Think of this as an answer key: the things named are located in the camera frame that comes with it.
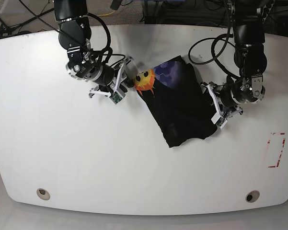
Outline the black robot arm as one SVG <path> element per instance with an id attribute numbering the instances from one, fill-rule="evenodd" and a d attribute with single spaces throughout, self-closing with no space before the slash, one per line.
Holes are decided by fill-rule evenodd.
<path id="1" fill-rule="evenodd" d="M 217 59 L 216 64 L 227 74 L 226 83 L 213 88 L 223 116 L 242 114 L 240 104 L 263 100 L 263 73 L 267 67 L 264 53 L 265 34 L 261 0 L 226 0 L 228 21 L 233 29 L 234 63 L 239 75 L 229 72 Z"/>
<path id="2" fill-rule="evenodd" d="M 121 54 L 120 60 L 108 65 L 109 59 L 115 55 L 111 48 L 110 31 L 100 17 L 88 12 L 86 1 L 56 0 L 54 12 L 58 23 L 58 40 L 69 58 L 67 72 L 77 80 L 96 83 L 97 86 L 90 90 L 90 97 L 96 94 L 111 97 L 115 93 L 126 93 L 128 88 L 134 86 L 125 72 L 129 58 Z M 96 19 L 106 33 L 105 47 L 100 50 L 91 47 L 90 17 Z"/>

